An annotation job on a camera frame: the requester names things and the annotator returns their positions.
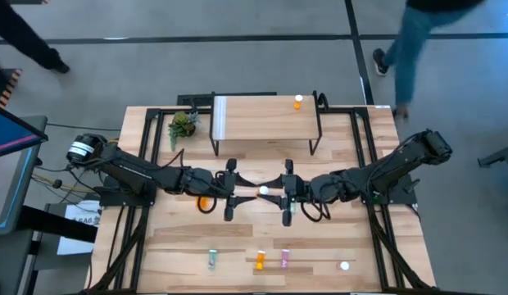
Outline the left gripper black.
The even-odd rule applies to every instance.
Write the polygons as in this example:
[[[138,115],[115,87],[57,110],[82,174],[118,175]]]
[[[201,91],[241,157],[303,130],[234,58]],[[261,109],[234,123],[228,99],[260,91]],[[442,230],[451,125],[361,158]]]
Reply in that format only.
[[[218,185],[225,191],[226,194],[224,211],[225,221],[231,221],[234,218],[234,209],[236,206],[245,202],[256,200],[256,197],[235,197],[235,184],[242,187],[257,187],[257,184],[244,179],[240,174],[236,174],[236,168],[237,160],[231,158],[227,160],[225,170],[217,171],[215,174]]]

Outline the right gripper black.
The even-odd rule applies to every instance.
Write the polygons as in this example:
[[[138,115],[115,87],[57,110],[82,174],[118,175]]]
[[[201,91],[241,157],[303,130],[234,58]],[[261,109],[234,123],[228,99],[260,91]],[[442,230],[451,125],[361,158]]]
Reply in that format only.
[[[306,201],[306,190],[302,178],[295,175],[293,172],[294,164],[292,160],[285,160],[285,170],[286,173],[284,175],[280,175],[276,179],[260,184],[261,187],[283,188],[282,196],[265,194],[258,194],[257,196],[274,203],[280,210],[283,210],[283,225],[290,226],[292,224],[293,214],[296,211],[296,205],[299,204],[300,207],[303,207]]]

